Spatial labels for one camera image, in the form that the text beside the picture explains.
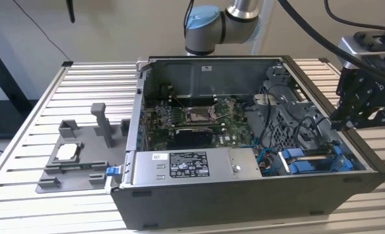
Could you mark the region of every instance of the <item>sticker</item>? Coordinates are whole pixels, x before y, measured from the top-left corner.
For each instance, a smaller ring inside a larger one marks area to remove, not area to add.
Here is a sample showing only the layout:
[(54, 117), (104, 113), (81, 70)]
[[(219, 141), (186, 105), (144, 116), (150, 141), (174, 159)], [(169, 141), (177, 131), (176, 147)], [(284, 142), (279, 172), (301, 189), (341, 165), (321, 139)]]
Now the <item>sticker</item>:
[(207, 152), (170, 153), (170, 165), (172, 178), (211, 176)]
[(201, 67), (201, 71), (204, 71), (204, 72), (211, 72), (211, 71), (213, 71), (213, 66), (203, 66), (203, 67)]
[(153, 154), (153, 160), (168, 160), (168, 154)]

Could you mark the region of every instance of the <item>blue connector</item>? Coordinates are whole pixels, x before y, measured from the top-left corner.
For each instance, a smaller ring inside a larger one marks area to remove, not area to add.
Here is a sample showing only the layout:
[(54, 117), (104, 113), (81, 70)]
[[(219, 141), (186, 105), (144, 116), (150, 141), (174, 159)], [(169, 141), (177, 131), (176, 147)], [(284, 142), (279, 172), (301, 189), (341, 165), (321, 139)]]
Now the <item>blue connector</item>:
[(117, 176), (121, 173), (121, 167), (109, 167), (106, 170), (106, 176)]

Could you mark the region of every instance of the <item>white wall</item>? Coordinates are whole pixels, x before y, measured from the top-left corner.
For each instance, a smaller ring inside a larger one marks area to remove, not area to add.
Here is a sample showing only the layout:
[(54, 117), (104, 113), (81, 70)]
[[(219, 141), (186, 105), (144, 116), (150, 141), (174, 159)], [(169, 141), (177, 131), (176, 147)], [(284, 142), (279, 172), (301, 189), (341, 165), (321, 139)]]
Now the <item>white wall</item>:
[[(136, 61), (149, 55), (184, 55), (182, 20), (188, 0), (74, 0), (72, 24), (65, 0), (17, 0), (74, 61)], [(341, 17), (385, 25), (385, 0), (331, 0)], [(231, 0), (197, 0), (225, 8)], [(335, 22), (323, 0), (291, 3), (333, 42), (360, 28)], [(216, 54), (249, 54), (252, 45), (220, 45)], [(333, 57), (300, 29), (277, 4), (264, 54)], [(0, 57), (29, 98), (40, 98), (66, 60), (19, 10), (0, 0)]]
[[(137, 61), (184, 55), (188, 0), (17, 0), (74, 61)], [(197, 0), (227, 7), (229, 0)], [(219, 55), (241, 55), (252, 45), (223, 45)], [(29, 98), (40, 98), (66, 60), (13, 0), (0, 0), (0, 57)]]

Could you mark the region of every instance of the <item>warning label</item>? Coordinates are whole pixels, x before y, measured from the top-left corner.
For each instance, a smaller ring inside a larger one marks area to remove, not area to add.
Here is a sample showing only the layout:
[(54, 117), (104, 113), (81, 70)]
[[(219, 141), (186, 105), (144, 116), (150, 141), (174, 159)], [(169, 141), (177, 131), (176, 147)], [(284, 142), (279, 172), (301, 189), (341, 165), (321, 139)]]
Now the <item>warning label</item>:
[(170, 153), (172, 178), (211, 176), (207, 152)]

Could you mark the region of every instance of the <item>aluminum extrusion table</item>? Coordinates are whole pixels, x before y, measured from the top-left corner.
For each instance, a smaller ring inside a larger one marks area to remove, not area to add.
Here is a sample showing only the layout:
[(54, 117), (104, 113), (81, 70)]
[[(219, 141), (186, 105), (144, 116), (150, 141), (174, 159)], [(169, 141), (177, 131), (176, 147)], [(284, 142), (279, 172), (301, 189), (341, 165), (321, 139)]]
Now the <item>aluminum extrusion table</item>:
[[(319, 59), (297, 59), (332, 103), (339, 71)], [(105, 190), (38, 194), (37, 182), (60, 136), (64, 119), (94, 125), (94, 102), (108, 104), (112, 123), (132, 116), (136, 63), (74, 63), (54, 78), (34, 111), (0, 157), (0, 233), (133, 233)], [(359, 130), (385, 162), (385, 128)], [(354, 196), (329, 216), (233, 223), (154, 233), (368, 233), (385, 234), (385, 183)]]

